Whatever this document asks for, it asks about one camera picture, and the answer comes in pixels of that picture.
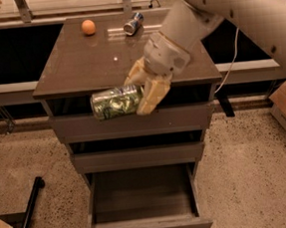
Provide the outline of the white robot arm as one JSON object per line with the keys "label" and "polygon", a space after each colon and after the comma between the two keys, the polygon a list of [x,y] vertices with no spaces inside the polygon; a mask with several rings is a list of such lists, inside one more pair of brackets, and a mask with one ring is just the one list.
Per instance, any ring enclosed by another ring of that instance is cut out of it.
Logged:
{"label": "white robot arm", "polygon": [[128,85],[144,85],[137,114],[150,114],[165,98],[172,78],[191,62],[194,44],[224,19],[286,72],[286,0],[178,0],[125,79]]}

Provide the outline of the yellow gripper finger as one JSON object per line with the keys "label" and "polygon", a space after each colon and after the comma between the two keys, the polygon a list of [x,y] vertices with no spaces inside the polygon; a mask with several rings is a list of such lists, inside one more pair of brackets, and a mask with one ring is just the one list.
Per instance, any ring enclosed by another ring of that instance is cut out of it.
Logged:
{"label": "yellow gripper finger", "polygon": [[143,98],[137,109],[138,115],[150,114],[170,91],[172,75],[135,76],[136,85],[143,85]]}
{"label": "yellow gripper finger", "polygon": [[145,85],[148,84],[150,81],[149,79],[149,72],[147,71],[146,67],[144,66],[144,58],[141,57],[132,65],[129,74],[125,79],[125,86],[130,85]]}

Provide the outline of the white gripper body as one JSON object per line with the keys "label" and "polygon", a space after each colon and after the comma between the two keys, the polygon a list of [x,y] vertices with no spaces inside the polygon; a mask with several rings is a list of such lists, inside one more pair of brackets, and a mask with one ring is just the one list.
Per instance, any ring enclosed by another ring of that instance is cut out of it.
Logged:
{"label": "white gripper body", "polygon": [[160,32],[152,33],[144,44],[144,68],[158,76],[180,74],[190,55]]}

